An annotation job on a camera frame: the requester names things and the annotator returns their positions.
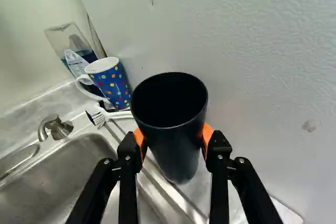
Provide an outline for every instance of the sink basin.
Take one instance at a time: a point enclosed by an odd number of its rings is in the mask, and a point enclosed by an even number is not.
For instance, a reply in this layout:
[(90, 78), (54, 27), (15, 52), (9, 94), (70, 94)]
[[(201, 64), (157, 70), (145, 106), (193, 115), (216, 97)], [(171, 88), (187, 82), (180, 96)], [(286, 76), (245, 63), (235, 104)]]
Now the sink basin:
[[(97, 162), (116, 159), (100, 134), (84, 134), (21, 171), (0, 188), (2, 224), (65, 223)], [(111, 193), (101, 223), (118, 223), (119, 184)], [(139, 191), (142, 223), (161, 223)]]

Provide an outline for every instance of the dark blue cup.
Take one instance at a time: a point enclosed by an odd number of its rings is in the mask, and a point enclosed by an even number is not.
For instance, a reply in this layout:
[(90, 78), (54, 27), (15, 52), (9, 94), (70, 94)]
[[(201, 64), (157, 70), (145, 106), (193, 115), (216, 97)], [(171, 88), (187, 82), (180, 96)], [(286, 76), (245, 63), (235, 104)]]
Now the dark blue cup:
[[(87, 65), (82, 74), (76, 80), (77, 88), (85, 95), (110, 102), (116, 109), (123, 110), (130, 106), (131, 90), (123, 66), (118, 58), (107, 57), (96, 60)], [(85, 79), (96, 85), (105, 99), (80, 88), (79, 80)]]

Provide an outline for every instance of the mug handle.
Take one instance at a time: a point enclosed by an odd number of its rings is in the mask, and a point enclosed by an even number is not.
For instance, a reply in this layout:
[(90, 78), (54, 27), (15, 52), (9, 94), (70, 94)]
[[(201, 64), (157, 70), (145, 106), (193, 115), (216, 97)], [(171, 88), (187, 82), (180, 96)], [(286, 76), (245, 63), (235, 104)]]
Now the mug handle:
[(110, 101), (105, 98), (105, 97), (100, 97), (99, 95), (95, 95), (95, 94), (92, 94), (90, 93), (89, 91), (85, 90), (81, 84), (80, 84), (80, 80), (86, 80), (88, 82), (90, 82), (91, 84), (94, 85), (94, 82), (91, 80), (91, 78), (89, 77), (88, 74), (84, 73), (82, 75), (80, 75), (79, 77), (76, 78), (76, 81), (75, 81), (75, 85), (76, 85), (76, 88), (82, 92), (83, 94), (85, 94), (86, 96), (92, 98), (92, 99), (95, 99), (97, 101), (100, 101), (100, 100), (103, 100), (104, 102), (106, 102), (107, 104), (111, 104)]

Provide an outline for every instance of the backsplash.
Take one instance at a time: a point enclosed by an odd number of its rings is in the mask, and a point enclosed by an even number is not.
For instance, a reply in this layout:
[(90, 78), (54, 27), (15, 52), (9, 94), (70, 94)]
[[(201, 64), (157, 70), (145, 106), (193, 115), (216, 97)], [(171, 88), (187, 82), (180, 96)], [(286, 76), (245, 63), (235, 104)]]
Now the backsplash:
[(67, 82), (54, 87), (37, 98), (16, 106), (0, 115), (0, 158), (29, 142), (37, 140), (37, 127), (49, 114), (58, 113), (70, 120), (92, 102)]

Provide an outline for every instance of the brush handle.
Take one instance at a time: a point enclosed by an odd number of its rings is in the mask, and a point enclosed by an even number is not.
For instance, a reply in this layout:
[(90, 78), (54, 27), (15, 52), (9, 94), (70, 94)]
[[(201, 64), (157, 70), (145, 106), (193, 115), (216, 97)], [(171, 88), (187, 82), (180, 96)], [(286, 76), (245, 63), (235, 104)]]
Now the brush handle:
[(133, 118), (133, 115), (130, 111), (119, 111), (119, 112), (112, 112), (108, 113), (105, 112), (103, 113), (105, 117), (105, 121), (108, 119), (126, 119), (126, 118)]

